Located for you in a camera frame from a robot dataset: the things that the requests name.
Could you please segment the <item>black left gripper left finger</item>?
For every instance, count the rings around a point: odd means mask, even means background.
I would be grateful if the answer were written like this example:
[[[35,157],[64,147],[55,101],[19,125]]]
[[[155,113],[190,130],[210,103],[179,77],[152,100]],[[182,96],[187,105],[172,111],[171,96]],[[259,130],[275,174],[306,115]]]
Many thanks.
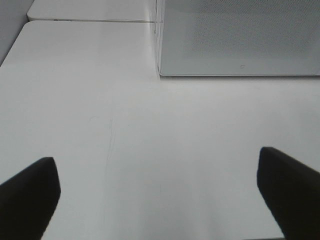
[[[0,185],[0,238],[40,240],[61,196],[53,157],[43,157]]]

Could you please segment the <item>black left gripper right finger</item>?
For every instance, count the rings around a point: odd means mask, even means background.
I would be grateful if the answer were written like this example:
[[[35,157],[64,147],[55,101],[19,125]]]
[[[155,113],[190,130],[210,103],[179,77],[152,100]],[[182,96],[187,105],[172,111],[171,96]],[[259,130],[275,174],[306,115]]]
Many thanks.
[[[285,239],[320,238],[318,171],[274,147],[262,147],[257,187]]]

